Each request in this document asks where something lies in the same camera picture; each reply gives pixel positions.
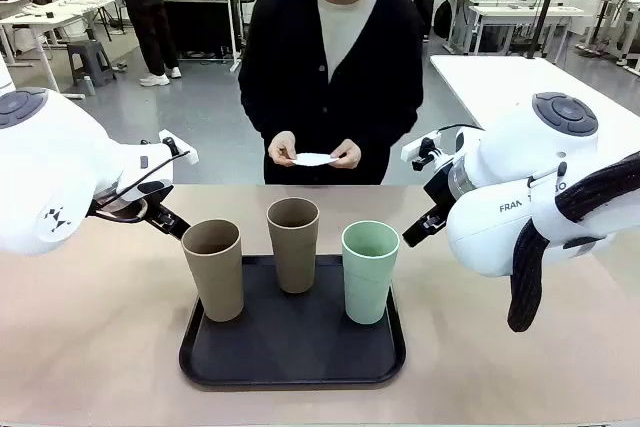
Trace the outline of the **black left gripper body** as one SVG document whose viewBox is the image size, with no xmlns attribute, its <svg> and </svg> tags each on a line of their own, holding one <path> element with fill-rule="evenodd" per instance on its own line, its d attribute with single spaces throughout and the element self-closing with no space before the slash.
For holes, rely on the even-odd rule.
<svg viewBox="0 0 640 427">
<path fill-rule="evenodd" d="M 162 181 L 146 181 L 125 188 L 111 197 L 93 200 L 90 216 L 118 224 L 137 224 L 160 216 L 162 201 L 172 186 Z"/>
</svg>

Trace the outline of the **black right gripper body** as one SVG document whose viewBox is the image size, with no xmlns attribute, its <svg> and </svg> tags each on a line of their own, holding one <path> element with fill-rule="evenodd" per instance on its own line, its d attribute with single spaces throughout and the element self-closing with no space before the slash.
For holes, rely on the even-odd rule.
<svg viewBox="0 0 640 427">
<path fill-rule="evenodd" d="M 449 172 L 453 166 L 450 161 L 434 171 L 432 178 L 423 187 L 424 191 L 434 202 L 427 215 L 435 218 L 447 218 L 456 202 L 449 187 Z"/>
</svg>

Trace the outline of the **person's left hand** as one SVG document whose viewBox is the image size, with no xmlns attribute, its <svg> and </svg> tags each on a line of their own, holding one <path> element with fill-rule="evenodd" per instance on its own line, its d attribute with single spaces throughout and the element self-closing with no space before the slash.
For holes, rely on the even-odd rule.
<svg viewBox="0 0 640 427">
<path fill-rule="evenodd" d="M 330 154 L 330 166 L 338 169 L 355 169 L 361 160 L 361 149 L 352 140 L 345 139 Z"/>
</svg>

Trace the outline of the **person's right hand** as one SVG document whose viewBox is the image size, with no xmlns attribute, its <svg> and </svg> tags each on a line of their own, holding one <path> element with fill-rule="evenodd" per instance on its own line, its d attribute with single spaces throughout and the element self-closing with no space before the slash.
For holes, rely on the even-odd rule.
<svg viewBox="0 0 640 427">
<path fill-rule="evenodd" d="M 267 152 L 276 165 L 291 167 L 297 159 L 295 136 L 291 131 L 282 131 L 274 136 Z"/>
</svg>

